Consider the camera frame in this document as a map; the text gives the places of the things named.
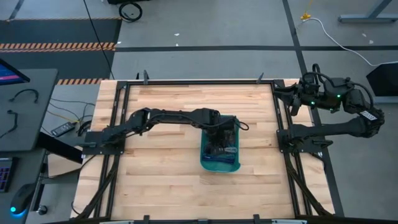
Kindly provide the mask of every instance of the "computer screen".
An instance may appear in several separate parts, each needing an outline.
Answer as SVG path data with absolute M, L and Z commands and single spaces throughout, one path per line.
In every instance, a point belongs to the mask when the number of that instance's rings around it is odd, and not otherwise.
M 0 59 L 0 85 L 29 82 L 30 79 Z

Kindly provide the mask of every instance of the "yellow connector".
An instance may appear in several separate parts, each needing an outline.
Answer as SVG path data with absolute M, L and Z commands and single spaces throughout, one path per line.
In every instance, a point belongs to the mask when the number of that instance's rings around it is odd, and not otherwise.
M 301 18 L 301 20 L 309 19 L 309 18 L 311 18 L 311 15 L 304 12 L 304 14 L 300 18 Z

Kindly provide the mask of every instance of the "computer mouse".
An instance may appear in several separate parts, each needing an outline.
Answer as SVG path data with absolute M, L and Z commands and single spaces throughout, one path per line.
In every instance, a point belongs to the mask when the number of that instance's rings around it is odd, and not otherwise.
M 28 204 L 30 204 L 33 194 L 35 193 L 35 189 L 35 184 L 23 185 L 14 195 L 14 198 L 12 198 L 10 206 L 11 213 L 15 215 L 22 213 L 27 208 Z

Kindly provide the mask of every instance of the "wooden table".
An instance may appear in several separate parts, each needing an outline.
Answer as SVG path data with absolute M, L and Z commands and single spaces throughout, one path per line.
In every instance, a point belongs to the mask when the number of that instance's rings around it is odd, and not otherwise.
M 297 80 L 285 80 L 286 85 L 294 82 Z M 101 82 L 92 130 L 101 131 L 109 124 L 115 89 L 116 81 Z M 249 219 L 253 214 L 261 218 L 294 217 L 284 158 L 275 134 L 278 126 L 270 85 L 133 86 L 127 118 L 144 107 L 185 111 L 205 107 L 236 115 L 250 125 L 249 131 L 239 132 L 241 168 L 232 174 L 205 171 L 200 165 L 201 130 L 158 124 L 143 136 L 126 141 L 112 220 L 142 220 L 144 215 L 150 215 L 151 220 Z M 308 108 L 301 107 L 293 122 L 312 125 Z M 333 213 L 322 162 L 308 154 L 301 157 L 308 188 Z M 77 211 L 82 211 L 96 192 L 102 161 L 103 156 L 96 156 L 82 170 L 74 201 Z M 297 190 L 303 213 L 302 194 Z M 107 194 L 103 198 L 101 215 Z

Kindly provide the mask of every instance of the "concrete floor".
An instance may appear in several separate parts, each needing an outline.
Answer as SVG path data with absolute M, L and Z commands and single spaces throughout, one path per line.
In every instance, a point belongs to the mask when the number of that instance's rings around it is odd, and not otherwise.
M 93 17 L 116 17 L 117 7 L 100 0 L 86 0 Z M 300 24 L 307 0 L 288 0 L 301 46 L 334 45 L 316 22 Z M 339 24 L 340 14 L 365 13 L 376 0 L 317 0 L 310 14 L 321 19 L 329 33 L 343 45 L 398 45 L 398 23 Z M 7 19 L 17 1 L 0 2 L 0 19 Z M 123 23 L 118 47 L 175 47 L 216 45 L 293 46 L 282 1 L 278 0 L 152 0 L 140 2 L 144 10 L 138 22 Z M 398 1 L 386 9 L 398 13 Z M 17 18 L 87 17 L 81 0 L 25 0 Z M 360 52 L 372 63 L 398 59 L 398 51 Z M 351 77 L 369 86 L 366 75 L 374 68 L 344 51 L 304 51 L 307 69 L 313 63 L 331 77 Z M 293 50 L 214 50 L 173 52 L 116 52 L 113 72 L 117 79 L 134 79 L 146 69 L 151 78 L 298 78 L 300 66 Z M 95 102 L 98 85 L 56 86 L 54 98 Z M 78 114 L 83 105 L 62 104 Z M 398 152 L 395 150 L 398 105 L 380 106 L 386 124 L 371 139 L 335 136 L 329 148 L 338 190 L 347 217 L 398 220 Z M 64 116 L 67 112 L 49 108 Z M 320 112 L 323 123 L 347 121 L 343 112 Z M 51 114 L 43 127 L 51 130 L 64 121 Z M 27 223 L 65 220 L 70 214 L 76 185 L 49 185 L 42 203 L 49 214 L 30 214 Z

